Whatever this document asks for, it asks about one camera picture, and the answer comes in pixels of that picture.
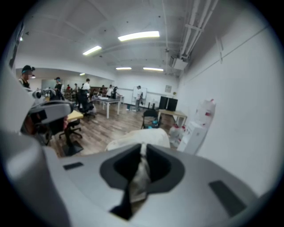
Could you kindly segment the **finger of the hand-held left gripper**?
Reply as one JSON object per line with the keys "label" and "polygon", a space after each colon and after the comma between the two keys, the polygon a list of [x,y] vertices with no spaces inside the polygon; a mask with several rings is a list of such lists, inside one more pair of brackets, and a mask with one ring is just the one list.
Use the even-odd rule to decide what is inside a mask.
{"label": "finger of the hand-held left gripper", "polygon": [[41,117],[41,123],[47,124],[64,118],[72,113],[73,109],[72,102],[62,100],[45,102],[41,105],[41,110],[45,112],[43,117]]}

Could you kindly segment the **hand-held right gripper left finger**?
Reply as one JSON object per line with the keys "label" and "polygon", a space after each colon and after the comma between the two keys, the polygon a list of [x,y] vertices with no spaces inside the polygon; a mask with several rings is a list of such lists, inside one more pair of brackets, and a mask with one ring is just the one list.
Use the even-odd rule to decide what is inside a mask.
{"label": "hand-held right gripper left finger", "polygon": [[121,203],[124,192],[111,188],[100,175],[101,164],[127,149],[88,156],[58,158],[55,150],[44,146],[48,169],[65,206],[70,227],[139,227],[109,211]]}

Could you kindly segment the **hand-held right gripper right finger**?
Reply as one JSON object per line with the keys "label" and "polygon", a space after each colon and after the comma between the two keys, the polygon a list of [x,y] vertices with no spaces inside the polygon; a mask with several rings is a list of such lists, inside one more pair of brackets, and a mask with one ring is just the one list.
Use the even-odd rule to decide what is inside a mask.
{"label": "hand-held right gripper right finger", "polygon": [[254,191],[214,162],[151,145],[152,151],[180,161],[184,176],[169,192],[149,194],[132,217],[137,227],[225,227],[257,200]]}

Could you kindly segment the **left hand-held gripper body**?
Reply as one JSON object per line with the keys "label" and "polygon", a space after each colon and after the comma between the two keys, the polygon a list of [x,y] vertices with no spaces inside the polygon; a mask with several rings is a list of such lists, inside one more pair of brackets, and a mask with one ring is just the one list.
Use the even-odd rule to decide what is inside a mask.
{"label": "left hand-held gripper body", "polygon": [[55,94],[55,91],[53,89],[47,89],[44,91],[32,91],[29,88],[25,88],[24,90],[28,94],[28,97],[31,99],[32,105],[28,109],[28,112],[20,128],[20,132],[25,135],[34,137],[42,145],[47,145],[50,142],[52,136],[64,131],[63,118],[47,124],[41,123],[41,117],[43,117],[43,115],[45,114],[45,112],[41,110],[41,105],[45,102],[48,102],[42,95],[48,92]]}

